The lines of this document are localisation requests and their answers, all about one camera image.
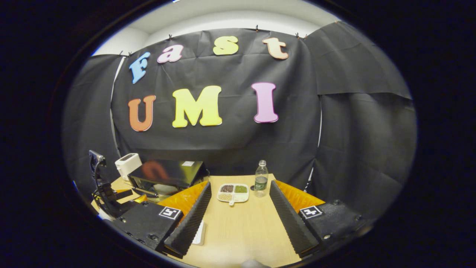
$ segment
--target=pink letter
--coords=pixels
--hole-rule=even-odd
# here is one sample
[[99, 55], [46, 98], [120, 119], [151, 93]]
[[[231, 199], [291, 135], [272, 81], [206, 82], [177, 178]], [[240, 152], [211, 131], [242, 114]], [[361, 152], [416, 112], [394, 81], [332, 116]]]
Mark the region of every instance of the pink letter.
[[251, 87], [256, 91], [256, 101], [258, 102], [258, 114], [255, 115], [256, 123], [272, 123], [278, 120], [278, 115], [274, 113], [273, 90], [276, 86], [272, 83], [254, 83]]
[[173, 45], [173, 46], [167, 47], [166, 49], [162, 51], [164, 53], [157, 58], [157, 62], [158, 63], [176, 62], [180, 60], [180, 58], [182, 57], [182, 55], [180, 55], [180, 53], [182, 53], [182, 49], [183, 49], [182, 45]]

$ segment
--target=white wall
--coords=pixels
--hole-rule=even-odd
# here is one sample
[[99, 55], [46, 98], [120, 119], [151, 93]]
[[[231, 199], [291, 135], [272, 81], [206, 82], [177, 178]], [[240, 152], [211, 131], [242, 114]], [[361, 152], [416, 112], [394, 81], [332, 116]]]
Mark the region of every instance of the white wall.
[[104, 42], [94, 53], [94, 55], [102, 54], [118, 54], [128, 55], [129, 52], [136, 52], [144, 47], [144, 43], [149, 34], [134, 28], [125, 27], [115, 35], [111, 36]]
[[205, 31], [224, 28], [252, 28], [278, 31], [301, 37], [319, 29], [318, 25], [286, 15], [261, 11], [229, 11], [212, 13], [172, 24], [151, 34], [144, 43], [144, 47], [152, 45], [172, 36], [179, 36], [195, 31]]

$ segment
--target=black fabric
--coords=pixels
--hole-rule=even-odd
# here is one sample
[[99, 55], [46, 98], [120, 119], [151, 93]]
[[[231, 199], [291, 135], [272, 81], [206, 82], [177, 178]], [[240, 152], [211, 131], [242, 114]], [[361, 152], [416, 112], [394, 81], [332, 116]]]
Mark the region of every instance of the black fabric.
[[91, 57], [72, 83], [65, 101], [61, 127], [64, 160], [79, 192], [92, 201], [96, 187], [89, 167], [89, 150], [106, 158], [100, 175], [109, 182], [120, 176], [114, 165], [119, 159], [110, 124], [112, 83], [121, 56]]
[[[236, 36], [239, 50], [233, 55], [213, 53], [214, 40]], [[286, 43], [289, 58], [277, 60], [262, 40], [277, 37]], [[157, 63], [164, 48], [181, 44], [185, 48], [177, 62]], [[150, 52], [146, 74], [132, 84], [131, 63]], [[257, 100], [251, 85], [271, 82], [275, 123], [254, 121]], [[175, 90], [187, 88], [197, 99], [203, 88], [220, 86], [219, 126], [190, 123], [174, 128]], [[156, 95], [150, 129], [136, 132], [129, 124], [128, 102]], [[303, 189], [312, 168], [319, 134], [319, 100], [311, 55], [303, 42], [288, 34], [222, 29], [174, 37], [148, 46], [124, 62], [114, 86], [112, 115], [122, 155], [139, 153], [142, 161], [170, 159], [204, 161], [212, 175], [254, 174], [260, 159], [278, 180]], [[145, 118], [145, 105], [139, 105], [139, 120]]]
[[322, 132], [311, 186], [375, 219], [407, 180], [417, 144], [412, 101], [390, 93], [321, 96]]
[[318, 94], [393, 93], [411, 99], [396, 66], [352, 26], [326, 25], [305, 41], [316, 70]]

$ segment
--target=white tray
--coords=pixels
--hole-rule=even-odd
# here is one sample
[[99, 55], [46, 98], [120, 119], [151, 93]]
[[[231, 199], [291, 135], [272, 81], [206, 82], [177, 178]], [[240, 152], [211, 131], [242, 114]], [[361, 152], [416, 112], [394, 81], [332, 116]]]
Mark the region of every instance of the white tray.
[[[233, 185], [233, 191], [231, 193], [228, 192], [221, 192], [221, 189], [225, 185]], [[244, 186], [246, 187], [247, 192], [246, 193], [235, 193], [235, 187], [236, 186]], [[224, 200], [220, 199], [221, 194], [228, 194], [231, 195], [231, 200]], [[249, 198], [249, 187], [246, 184], [241, 184], [241, 183], [225, 183], [220, 185], [220, 188], [218, 189], [218, 194], [217, 194], [217, 199], [222, 201], [222, 202], [229, 202], [230, 206], [234, 205], [235, 202], [245, 202]]]

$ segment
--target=foam letter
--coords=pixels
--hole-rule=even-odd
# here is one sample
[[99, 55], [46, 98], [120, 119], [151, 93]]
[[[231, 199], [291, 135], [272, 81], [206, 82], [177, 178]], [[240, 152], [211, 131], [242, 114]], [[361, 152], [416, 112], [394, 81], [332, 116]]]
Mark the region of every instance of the foam letter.
[[231, 55], [238, 51], [238, 38], [235, 36], [222, 36], [215, 40], [216, 47], [213, 48], [213, 52], [216, 55]]
[[278, 115], [274, 113], [273, 90], [276, 86], [272, 83], [254, 83], [251, 87], [256, 91], [256, 101], [258, 102], [258, 114], [255, 115], [256, 123], [272, 123], [278, 120]]
[[155, 95], [150, 95], [144, 98], [146, 104], [146, 119], [144, 122], [139, 122], [139, 103], [140, 99], [134, 99], [129, 102], [129, 123], [135, 131], [146, 131], [152, 126], [152, 103], [155, 100]]
[[269, 54], [271, 54], [271, 56], [277, 59], [282, 59], [282, 60], [288, 58], [289, 55], [286, 52], [283, 53], [281, 51], [281, 47], [285, 47], [286, 43], [280, 42], [278, 38], [273, 37], [273, 38], [264, 39], [263, 43], [268, 44], [268, 52]]
[[182, 57], [181, 55], [182, 49], [183, 49], [182, 45], [173, 45], [173, 46], [167, 47], [166, 49], [162, 51], [164, 53], [157, 58], [157, 62], [158, 63], [176, 62], [180, 60], [180, 58]]
[[142, 68], [147, 67], [147, 60], [150, 56], [150, 52], [144, 53], [140, 58], [138, 58], [135, 62], [133, 62], [130, 66], [129, 69], [132, 70], [132, 83], [135, 84], [139, 79], [141, 79], [145, 74], [146, 71], [142, 70]]
[[219, 86], [205, 87], [197, 101], [193, 98], [188, 89], [176, 90], [172, 96], [176, 99], [175, 104], [175, 121], [172, 122], [173, 127], [186, 127], [184, 113], [192, 125], [197, 124], [198, 117], [203, 111], [200, 125], [220, 125], [221, 118], [218, 116], [218, 93], [221, 92]]

